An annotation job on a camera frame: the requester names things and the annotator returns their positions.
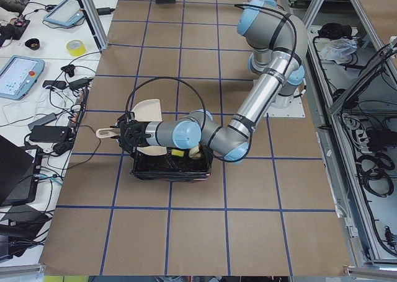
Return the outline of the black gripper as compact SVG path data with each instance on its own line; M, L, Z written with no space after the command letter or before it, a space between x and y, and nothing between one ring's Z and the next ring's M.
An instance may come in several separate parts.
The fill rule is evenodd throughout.
M149 146L147 139L149 134L146 133L148 121L135 120L134 113L124 113L117 118L117 128L120 134L115 137L118 145L127 153L131 154L135 148L145 148Z

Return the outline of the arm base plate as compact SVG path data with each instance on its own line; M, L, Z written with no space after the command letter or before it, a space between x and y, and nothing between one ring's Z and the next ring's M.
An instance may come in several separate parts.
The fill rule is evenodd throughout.
M303 83L303 80L295 82L288 81L271 103L267 110L267 116L273 118L306 117L299 90Z

